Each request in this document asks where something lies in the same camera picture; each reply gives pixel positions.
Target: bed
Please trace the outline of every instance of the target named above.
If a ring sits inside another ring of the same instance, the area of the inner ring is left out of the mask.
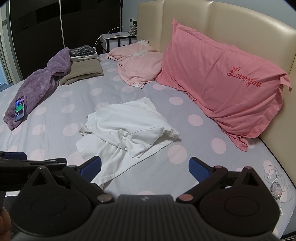
[[[170,41],[173,17],[218,42],[234,44],[269,59],[290,73],[291,81],[294,81],[296,63],[293,68],[292,64],[296,53],[296,30],[291,27],[266,15],[229,4],[160,0],[139,5],[137,38],[148,40],[156,50],[164,52]],[[171,194],[176,198],[198,184],[188,170],[192,156],[209,166],[222,165],[230,171],[252,166],[269,188],[270,184],[265,181],[266,167],[273,165],[291,184],[292,199],[281,204],[283,215],[274,230],[274,234],[281,237],[296,204],[296,190],[292,183],[296,182],[293,172],[296,153],[292,148],[296,135],[293,129],[293,100],[296,95],[285,93],[282,111],[261,136],[264,143],[259,138],[249,140],[248,151],[244,152],[186,94],[155,81],[143,89],[129,86],[118,76],[117,63],[103,57],[100,55],[99,60],[104,76],[59,86],[13,131],[1,119],[0,150],[26,152],[30,160],[65,157],[69,165],[80,165],[85,160],[77,151],[76,142],[82,138],[79,128],[86,122],[86,116],[109,104],[148,97],[157,111],[180,132],[180,138],[107,182],[104,191],[114,197],[120,194]],[[22,82],[17,83],[0,93],[0,115],[4,116],[21,85]],[[288,199],[288,196],[282,197],[282,201]]]

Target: metal screw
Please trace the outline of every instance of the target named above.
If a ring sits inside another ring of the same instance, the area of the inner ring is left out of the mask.
[[[112,197],[109,194],[101,194],[99,196],[97,196],[97,200],[100,203],[106,203],[112,200]]]
[[[190,202],[193,200],[193,196],[188,193],[184,193],[178,197],[182,202]]]

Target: headboard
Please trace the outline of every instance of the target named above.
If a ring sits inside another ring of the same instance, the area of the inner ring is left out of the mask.
[[[137,39],[164,52],[172,18],[213,40],[265,58],[289,73],[284,104],[260,136],[296,184],[296,30],[262,13],[220,2],[159,0],[139,4]]]

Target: red embroidery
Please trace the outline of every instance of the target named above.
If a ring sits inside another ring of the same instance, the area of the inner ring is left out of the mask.
[[[242,81],[247,81],[246,86],[250,86],[250,84],[256,85],[257,87],[261,88],[261,82],[255,81],[251,78],[248,78],[247,76],[243,74],[234,74],[236,71],[240,71],[240,67],[233,67],[229,73],[227,73],[228,76],[236,77],[239,79],[242,79]]]

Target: sliding wardrobe door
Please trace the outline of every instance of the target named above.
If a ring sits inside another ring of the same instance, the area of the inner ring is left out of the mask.
[[[24,79],[63,48],[59,0],[11,0],[10,24]]]
[[[119,27],[119,9],[119,0],[61,0],[65,46],[93,47],[101,34]],[[103,53],[100,42],[96,49]]]

